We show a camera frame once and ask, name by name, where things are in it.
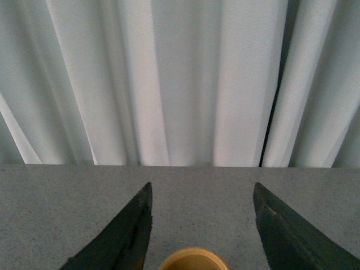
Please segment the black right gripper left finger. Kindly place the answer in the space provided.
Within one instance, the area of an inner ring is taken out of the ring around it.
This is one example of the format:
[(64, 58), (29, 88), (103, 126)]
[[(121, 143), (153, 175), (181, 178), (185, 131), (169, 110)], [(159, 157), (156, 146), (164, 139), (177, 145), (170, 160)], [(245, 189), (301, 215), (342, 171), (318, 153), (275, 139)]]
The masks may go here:
[(152, 229), (147, 182), (118, 215), (61, 269), (143, 269)]

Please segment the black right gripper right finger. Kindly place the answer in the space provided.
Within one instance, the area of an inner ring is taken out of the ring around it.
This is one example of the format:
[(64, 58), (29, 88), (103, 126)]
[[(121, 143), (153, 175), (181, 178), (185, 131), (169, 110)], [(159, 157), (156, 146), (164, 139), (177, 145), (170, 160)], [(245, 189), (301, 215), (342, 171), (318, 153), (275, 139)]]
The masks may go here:
[(254, 186), (253, 202), (270, 269), (359, 269), (358, 258), (259, 182)]

